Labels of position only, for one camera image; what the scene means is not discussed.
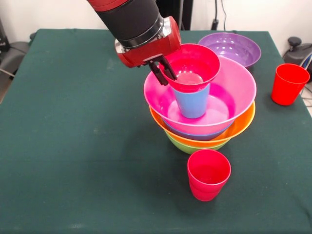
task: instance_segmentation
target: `lime green bowl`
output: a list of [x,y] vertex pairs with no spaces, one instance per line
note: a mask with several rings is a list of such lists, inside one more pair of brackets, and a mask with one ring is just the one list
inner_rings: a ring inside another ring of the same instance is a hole
[[175,145],[178,149],[180,149],[181,151],[191,155],[192,153],[194,153],[197,150],[202,150],[202,149],[211,149],[211,150],[218,150],[220,149],[222,146],[224,146],[226,143],[229,142],[229,140],[227,140],[226,142],[223,142],[219,145],[216,145],[214,147],[207,147],[207,148],[197,148],[197,147],[193,147],[193,146],[188,146],[185,144],[182,144],[178,141],[176,141],[174,138],[172,138],[168,133],[166,133],[167,137],[169,138],[169,140],[172,142],[173,145]]

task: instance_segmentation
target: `bowl rim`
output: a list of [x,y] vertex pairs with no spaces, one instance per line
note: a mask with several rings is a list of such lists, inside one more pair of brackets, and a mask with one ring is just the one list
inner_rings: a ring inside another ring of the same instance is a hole
[[[255,80],[254,80],[254,77],[253,77],[253,75],[247,70],[247,68],[244,67],[243,65],[241,65],[240,63],[238,63],[238,62],[236,62],[236,61],[234,61],[234,60],[232,60],[232,59],[226,58],[226,57],[220,56],[220,58],[221,58],[221,60],[220,60],[221,62],[222,62],[223,59],[225,59],[225,60],[228,60],[228,61],[230,61],[230,62],[236,63],[238,66],[240,66],[241,68],[243,68],[244,70],[246,70],[247,73],[248,73],[248,75],[249,75],[249,77],[252,78],[251,80],[252,80],[252,83],[253,83],[254,94],[253,94],[253,98],[251,99],[252,101],[246,106],[246,108],[245,108],[244,110],[242,110],[242,111],[241,111],[240,113],[238,113],[236,116],[233,116],[232,118],[229,118],[229,119],[227,119],[227,120],[225,120],[225,121],[222,121],[222,122],[212,123],[212,124],[189,124],[189,123],[181,123],[181,122],[178,122],[178,121],[169,119],[168,117],[166,117],[166,116],[164,116],[163,114],[159,113],[159,112],[158,112],[157,110],[155,110],[153,107],[152,107],[152,109],[153,109],[158,115],[160,115],[162,118],[164,118],[165,120],[167,120],[167,121],[169,121],[169,122],[176,123],[176,124],[180,124],[180,125],[182,125],[182,126],[190,126],[190,127],[210,127],[210,126],[216,126],[216,125],[224,124],[224,123],[230,122],[230,121],[232,121],[232,120],[235,120],[235,119],[238,118],[240,115],[242,115],[243,113],[245,113],[245,112],[250,108],[250,106],[252,105],[252,103],[254,102],[254,99],[255,99],[256,94],[257,94],[257,85],[256,85],[256,82],[255,82]],[[147,77],[149,77],[150,75],[153,75],[153,76],[154,76],[153,72],[150,72],[150,73],[148,74]],[[145,86],[146,86],[147,77],[146,77],[145,82],[144,82],[143,92],[144,92],[144,97],[145,97],[146,102],[147,102],[148,105],[151,107],[150,102],[148,101],[148,98],[146,97],[146,92],[145,92]]]
[[187,138],[184,138],[184,137],[181,137],[181,136],[179,136],[179,135],[177,135],[177,134],[172,133],[171,131],[169,131],[168,129],[166,129],[164,126],[162,126],[162,125],[156,120],[156,118],[155,118],[155,116],[154,116],[154,114],[153,114],[153,112],[152,112],[153,109],[152,109],[151,107],[149,107],[149,108],[150,108],[150,112],[151,112],[151,115],[152,115],[154,121],[155,121],[164,131],[170,133],[171,135],[175,136],[176,138],[178,138],[178,139],[183,139],[183,140],[187,140],[187,141],[190,141],[190,142],[193,142],[193,143],[218,143],[218,142],[220,142],[220,141],[226,141],[226,140],[228,140],[228,139],[232,139],[232,138],[238,136],[239,134],[241,134],[242,132],[244,132],[244,131],[251,125],[251,123],[252,123],[252,121],[253,121],[253,119],[254,119],[254,116],[255,116],[255,110],[256,110],[255,101],[253,101],[253,103],[251,104],[251,107],[253,107],[252,115],[251,115],[251,117],[250,117],[250,120],[248,121],[248,123],[246,124],[246,126],[245,126],[242,130],[240,130],[238,133],[234,134],[233,136],[229,136],[229,137],[226,137],[226,138],[223,138],[223,139],[218,139],[218,140],[213,140],[213,139],[212,139],[212,140],[208,140],[208,141],[204,141],[204,140],[191,140],[191,139],[187,139]]
[[257,47],[257,49],[258,49],[259,52],[260,52],[259,57],[258,57],[255,61],[253,61],[252,63],[246,64],[245,66],[241,64],[242,66],[244,66],[244,67],[251,67],[251,66],[255,65],[255,64],[260,60],[260,58],[261,58],[261,56],[262,56],[262,51],[261,51],[260,46],[259,46],[254,40],[251,40],[250,38],[248,38],[248,37],[246,37],[246,36],[243,36],[243,35],[241,35],[241,34],[228,33],[228,32],[223,32],[223,33],[222,33],[222,32],[221,32],[221,33],[211,33],[211,34],[208,34],[208,35],[202,37],[202,38],[198,41],[198,44],[200,44],[202,40],[204,40],[204,39],[210,37],[211,35],[216,35],[216,34],[220,34],[220,35],[221,35],[221,34],[228,34],[228,35],[240,36],[240,37],[242,37],[242,38],[247,39],[248,41],[250,41],[251,43],[253,43],[253,44]]
[[231,140],[231,139],[228,139],[228,140],[226,140],[225,142],[222,142],[222,143],[220,143],[220,144],[218,144],[218,145],[214,145],[214,146],[211,146],[211,147],[194,147],[194,146],[186,145],[186,144],[184,144],[184,143],[182,143],[182,142],[177,141],[177,140],[174,139],[172,136],[170,136],[170,134],[167,133],[166,131],[165,131],[165,134],[166,134],[167,137],[169,137],[171,140],[177,142],[177,143],[180,144],[180,145],[183,145],[183,146],[185,146],[185,147],[189,147],[189,148],[192,148],[192,149],[199,149],[199,150],[211,149],[211,148],[215,148],[215,147],[218,147],[218,146],[221,146],[221,145],[225,145],[226,143],[228,143],[228,142]]

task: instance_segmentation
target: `blue cup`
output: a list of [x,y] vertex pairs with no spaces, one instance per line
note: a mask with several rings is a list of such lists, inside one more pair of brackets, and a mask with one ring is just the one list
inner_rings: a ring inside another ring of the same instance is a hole
[[177,105],[186,118],[199,118],[206,113],[210,84],[194,93],[183,93],[173,88]]

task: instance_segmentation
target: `magenta bowl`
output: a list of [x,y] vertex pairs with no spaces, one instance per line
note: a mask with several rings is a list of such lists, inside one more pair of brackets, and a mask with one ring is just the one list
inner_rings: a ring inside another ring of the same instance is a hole
[[220,72],[210,83],[207,110],[202,117],[184,117],[171,86],[160,85],[153,73],[144,83],[147,103],[167,124],[183,133],[208,135],[222,131],[251,106],[256,83],[251,73],[238,62],[224,57],[220,60]]

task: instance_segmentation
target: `pink cup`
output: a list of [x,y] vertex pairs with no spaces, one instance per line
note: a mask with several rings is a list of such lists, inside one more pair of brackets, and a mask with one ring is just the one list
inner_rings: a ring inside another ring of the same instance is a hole
[[231,165],[228,159],[215,150],[199,150],[187,162],[192,194],[200,201],[211,201],[228,181]]

